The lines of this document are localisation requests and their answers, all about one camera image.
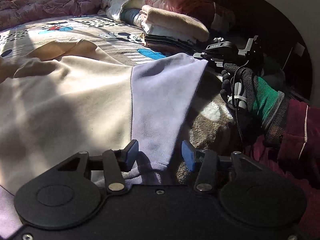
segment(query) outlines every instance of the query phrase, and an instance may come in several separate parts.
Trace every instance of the folded towel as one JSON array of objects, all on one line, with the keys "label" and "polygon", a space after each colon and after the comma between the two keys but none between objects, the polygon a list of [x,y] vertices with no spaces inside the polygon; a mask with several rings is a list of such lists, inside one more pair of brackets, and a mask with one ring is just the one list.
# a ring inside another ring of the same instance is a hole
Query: folded towel
[{"label": "folded towel", "polygon": [[189,16],[144,5],[140,11],[144,22],[181,32],[201,42],[209,39],[208,29]]},{"label": "folded towel", "polygon": [[172,29],[168,29],[166,27],[162,27],[159,25],[153,25],[150,23],[141,22],[143,31],[145,34],[156,35],[156,36],[165,36],[171,38],[173,40],[181,40],[185,41],[188,44],[195,45],[196,39],[191,37],[190,35],[186,35],[182,32],[177,32]]}]

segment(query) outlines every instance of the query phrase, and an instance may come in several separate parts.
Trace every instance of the green glove cuff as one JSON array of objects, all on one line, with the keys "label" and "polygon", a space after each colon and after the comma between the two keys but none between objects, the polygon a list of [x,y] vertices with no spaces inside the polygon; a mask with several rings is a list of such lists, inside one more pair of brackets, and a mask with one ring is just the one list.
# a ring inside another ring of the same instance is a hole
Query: green glove cuff
[{"label": "green glove cuff", "polygon": [[252,114],[263,122],[274,106],[278,92],[273,90],[261,77],[257,79]]}]

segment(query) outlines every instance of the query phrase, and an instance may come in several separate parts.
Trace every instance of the metal screw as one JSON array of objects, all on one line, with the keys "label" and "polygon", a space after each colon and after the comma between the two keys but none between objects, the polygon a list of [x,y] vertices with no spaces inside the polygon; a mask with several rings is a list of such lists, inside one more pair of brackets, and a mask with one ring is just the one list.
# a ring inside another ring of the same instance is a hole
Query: metal screw
[{"label": "metal screw", "polygon": [[111,183],[108,188],[112,191],[120,191],[124,189],[124,185],[122,183]]},{"label": "metal screw", "polygon": [[30,234],[24,234],[22,236],[22,240],[33,240],[33,237]]},{"label": "metal screw", "polygon": [[212,190],[212,186],[207,183],[200,183],[196,186],[196,189],[199,191],[209,191]]},{"label": "metal screw", "polygon": [[162,194],[164,194],[164,190],[159,189],[159,190],[156,191],[156,193],[157,193],[158,195],[162,195]]},{"label": "metal screw", "polygon": [[288,240],[298,240],[298,237],[297,236],[289,236]]}]

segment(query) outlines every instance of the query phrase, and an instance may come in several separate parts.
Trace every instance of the pink blanket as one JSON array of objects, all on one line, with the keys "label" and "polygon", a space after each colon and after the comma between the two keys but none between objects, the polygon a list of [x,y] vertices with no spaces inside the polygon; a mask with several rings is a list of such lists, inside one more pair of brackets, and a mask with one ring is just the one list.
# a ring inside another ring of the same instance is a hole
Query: pink blanket
[{"label": "pink blanket", "polygon": [[95,14],[100,4],[101,0],[0,1],[0,31],[51,17]]},{"label": "pink blanket", "polygon": [[218,0],[131,0],[127,8],[141,9],[144,5],[153,8],[185,14],[210,27],[215,14],[214,2]]}]

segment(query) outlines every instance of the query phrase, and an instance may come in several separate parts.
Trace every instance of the gloved hand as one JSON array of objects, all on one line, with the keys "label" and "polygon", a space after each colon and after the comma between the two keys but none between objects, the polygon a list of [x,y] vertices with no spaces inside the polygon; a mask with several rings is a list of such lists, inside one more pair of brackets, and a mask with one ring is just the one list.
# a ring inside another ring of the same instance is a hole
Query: gloved hand
[{"label": "gloved hand", "polygon": [[222,86],[220,95],[228,104],[228,96],[232,96],[231,78],[236,72],[236,82],[242,81],[247,94],[248,112],[257,117],[261,123],[266,119],[273,108],[278,93],[273,90],[261,77],[256,76],[250,68],[225,63],[222,71]]}]

